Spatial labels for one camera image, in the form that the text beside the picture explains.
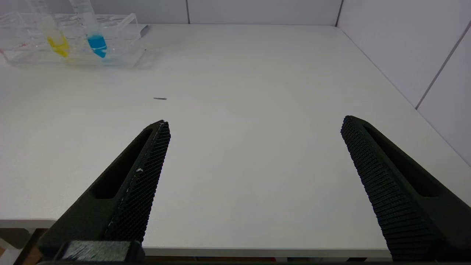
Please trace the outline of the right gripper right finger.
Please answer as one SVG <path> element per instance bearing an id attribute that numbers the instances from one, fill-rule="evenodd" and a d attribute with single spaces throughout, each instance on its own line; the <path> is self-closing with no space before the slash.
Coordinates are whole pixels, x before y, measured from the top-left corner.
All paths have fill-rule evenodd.
<path id="1" fill-rule="evenodd" d="M 340 129 L 394 262 L 469 263 L 470 206 L 365 120 Z"/>

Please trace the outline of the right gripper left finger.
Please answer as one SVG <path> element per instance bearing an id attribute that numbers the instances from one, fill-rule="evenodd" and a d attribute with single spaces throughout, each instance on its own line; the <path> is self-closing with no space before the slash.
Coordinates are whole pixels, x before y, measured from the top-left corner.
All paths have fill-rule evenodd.
<path id="1" fill-rule="evenodd" d="M 163 120 L 143 129 L 44 233 L 42 255 L 51 259 L 71 241 L 142 243 L 170 139 Z"/>

